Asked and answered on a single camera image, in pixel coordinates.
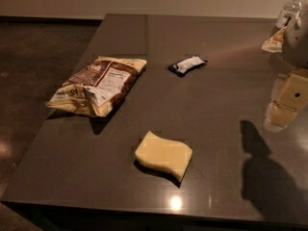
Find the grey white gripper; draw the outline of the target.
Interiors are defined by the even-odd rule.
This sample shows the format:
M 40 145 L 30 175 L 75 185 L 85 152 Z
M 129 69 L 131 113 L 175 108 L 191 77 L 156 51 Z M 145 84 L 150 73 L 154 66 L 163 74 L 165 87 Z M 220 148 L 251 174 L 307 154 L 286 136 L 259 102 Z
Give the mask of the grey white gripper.
M 270 132 L 285 129 L 308 105 L 308 15 L 292 19 L 287 26 L 283 57 L 286 62 L 303 67 L 289 74 L 277 75 L 273 82 L 264 127 Z

